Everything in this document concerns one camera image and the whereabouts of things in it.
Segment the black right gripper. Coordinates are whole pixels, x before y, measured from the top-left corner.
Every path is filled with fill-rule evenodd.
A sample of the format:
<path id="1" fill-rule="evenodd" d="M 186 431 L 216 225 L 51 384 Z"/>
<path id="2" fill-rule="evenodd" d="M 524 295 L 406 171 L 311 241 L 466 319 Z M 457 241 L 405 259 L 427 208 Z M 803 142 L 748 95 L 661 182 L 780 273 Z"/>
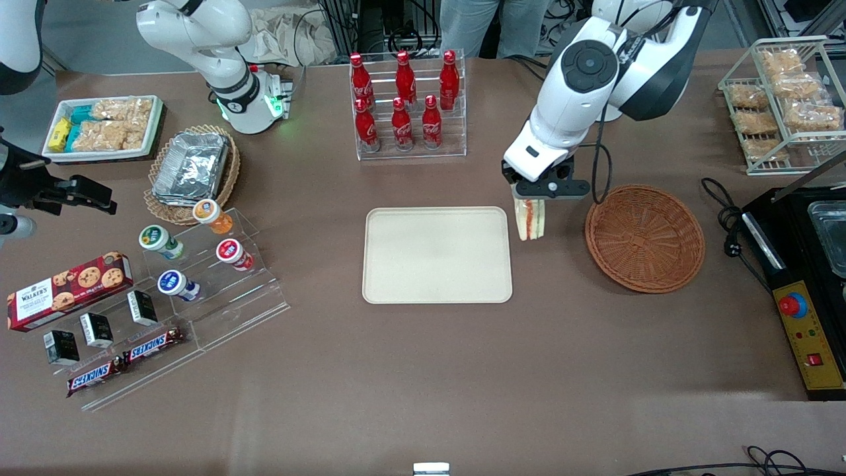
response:
<path id="1" fill-rule="evenodd" d="M 50 163 L 40 155 L 30 153 L 6 139 L 2 144 L 1 204 L 3 207 L 27 208 L 48 214 L 60 214 L 63 193 L 61 182 L 50 174 Z M 66 181 L 67 205 L 97 209 L 106 214 L 117 213 L 112 188 L 85 176 L 73 175 Z"/>

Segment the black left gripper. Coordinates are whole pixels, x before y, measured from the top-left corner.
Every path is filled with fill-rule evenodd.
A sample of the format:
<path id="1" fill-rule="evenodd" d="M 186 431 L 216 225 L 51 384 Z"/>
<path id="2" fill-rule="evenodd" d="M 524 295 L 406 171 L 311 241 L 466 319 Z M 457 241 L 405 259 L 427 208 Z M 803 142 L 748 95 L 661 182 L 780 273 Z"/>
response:
<path id="1" fill-rule="evenodd" d="M 574 164 L 574 158 L 568 157 L 567 159 L 562 160 L 561 163 L 558 163 L 558 165 L 550 166 L 546 169 L 546 171 L 541 173 L 537 180 L 529 180 L 528 178 L 523 177 L 523 175 L 520 175 L 513 166 L 503 159 L 501 160 L 501 173 L 508 184 L 516 184 L 519 182 L 537 183 L 552 179 L 568 180 L 568 177 L 570 177 L 573 173 Z"/>

